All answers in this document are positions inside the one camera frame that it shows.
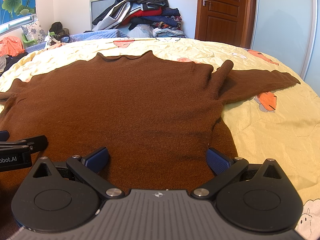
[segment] sliding wardrobe door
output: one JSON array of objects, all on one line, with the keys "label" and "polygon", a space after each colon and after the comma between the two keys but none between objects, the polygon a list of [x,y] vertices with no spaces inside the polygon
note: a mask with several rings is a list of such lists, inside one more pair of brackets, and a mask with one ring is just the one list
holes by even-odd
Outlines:
[{"label": "sliding wardrobe door", "polygon": [[318,0],[318,18],[316,22],[316,36],[309,68],[304,81],[320,96],[320,0]]},{"label": "sliding wardrobe door", "polygon": [[314,20],[314,0],[257,0],[252,49],[276,57],[303,78],[312,52]]}]

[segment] green chair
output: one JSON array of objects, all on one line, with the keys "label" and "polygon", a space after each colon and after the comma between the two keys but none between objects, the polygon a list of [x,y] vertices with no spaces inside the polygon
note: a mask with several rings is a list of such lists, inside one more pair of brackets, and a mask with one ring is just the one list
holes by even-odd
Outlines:
[{"label": "green chair", "polygon": [[[54,32],[50,32],[49,33],[50,36],[53,36],[54,35]],[[33,45],[36,45],[38,44],[37,40],[36,39],[33,39],[31,41],[28,41],[27,37],[25,36],[25,34],[22,36],[22,40],[23,40],[23,43],[26,45],[26,47],[31,47]]]}]

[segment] blue gripper pad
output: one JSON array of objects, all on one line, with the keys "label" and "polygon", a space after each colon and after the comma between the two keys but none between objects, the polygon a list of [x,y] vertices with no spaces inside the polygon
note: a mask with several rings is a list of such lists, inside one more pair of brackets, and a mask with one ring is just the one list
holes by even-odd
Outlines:
[{"label": "blue gripper pad", "polygon": [[217,151],[214,148],[209,148],[206,153],[207,165],[215,173],[219,175],[227,168],[230,168],[234,163],[233,160],[229,159],[227,156]]},{"label": "blue gripper pad", "polygon": [[108,163],[109,152],[106,147],[101,147],[98,150],[90,153],[81,159],[81,163],[95,173],[101,171]]},{"label": "blue gripper pad", "polygon": [[0,131],[0,142],[6,142],[10,137],[8,131]]}]

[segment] door handle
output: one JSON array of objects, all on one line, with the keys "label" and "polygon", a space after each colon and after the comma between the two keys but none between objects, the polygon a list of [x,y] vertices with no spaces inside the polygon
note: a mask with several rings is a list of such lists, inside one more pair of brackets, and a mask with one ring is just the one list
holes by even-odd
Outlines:
[{"label": "door handle", "polygon": [[202,5],[203,5],[203,6],[206,6],[206,2],[211,2],[211,1],[210,1],[210,0],[203,0]]}]

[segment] cartoon print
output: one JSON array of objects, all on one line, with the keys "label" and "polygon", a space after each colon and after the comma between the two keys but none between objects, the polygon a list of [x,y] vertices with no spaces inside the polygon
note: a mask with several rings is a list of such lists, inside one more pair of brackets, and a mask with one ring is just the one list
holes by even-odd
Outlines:
[{"label": "cartoon print", "polygon": [[320,199],[308,200],[303,206],[303,212],[296,231],[306,240],[320,238]]},{"label": "cartoon print", "polygon": [[133,43],[134,42],[134,39],[132,38],[123,38],[123,39],[119,39],[119,40],[116,40],[116,41],[113,41],[113,44],[116,45],[118,48],[127,48],[130,43]]},{"label": "cartoon print", "polygon": [[186,57],[181,57],[181,58],[177,58],[177,61],[178,62],[192,62],[193,60],[188,59]]},{"label": "cartoon print", "polygon": [[275,64],[275,65],[279,66],[279,63],[273,62],[271,59],[269,59],[266,56],[264,56],[261,52],[258,52],[258,51],[252,50],[252,49],[244,49],[244,50],[249,52],[251,55],[254,55],[256,57],[262,58],[266,62],[269,62],[269,63],[272,63],[272,64]]},{"label": "cartoon print", "polygon": [[242,54],[238,54],[238,53],[231,52],[231,55],[232,55],[232,56],[239,57],[239,58],[247,59],[247,57],[244,56],[244,55],[242,55]]},{"label": "cartoon print", "polygon": [[254,100],[260,104],[259,109],[262,112],[275,112],[276,106],[277,106],[277,97],[274,95],[274,93],[267,92],[267,93],[261,93],[257,97],[254,98]]},{"label": "cartoon print", "polygon": [[179,41],[180,38],[176,38],[176,37],[162,37],[162,38],[156,38],[156,40],[158,41]]}]

